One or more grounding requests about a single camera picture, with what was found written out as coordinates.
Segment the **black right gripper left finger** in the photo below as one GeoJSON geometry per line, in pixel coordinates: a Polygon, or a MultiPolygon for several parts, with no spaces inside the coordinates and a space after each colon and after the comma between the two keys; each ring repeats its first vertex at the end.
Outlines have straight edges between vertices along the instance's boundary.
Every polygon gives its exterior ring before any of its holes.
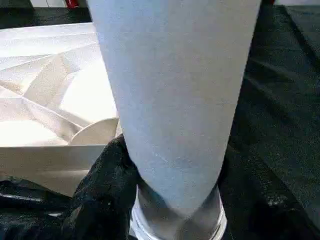
{"type": "Polygon", "coordinates": [[[127,240],[139,173],[124,136],[111,140],[74,192],[64,240],[127,240]]]}

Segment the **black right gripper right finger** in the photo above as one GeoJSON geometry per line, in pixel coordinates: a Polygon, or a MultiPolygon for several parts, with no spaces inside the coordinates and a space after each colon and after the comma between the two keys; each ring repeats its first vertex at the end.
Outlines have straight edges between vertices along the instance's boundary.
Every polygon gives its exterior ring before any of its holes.
{"type": "Polygon", "coordinates": [[[230,240],[314,240],[316,226],[259,157],[228,147],[218,180],[230,240]]]}

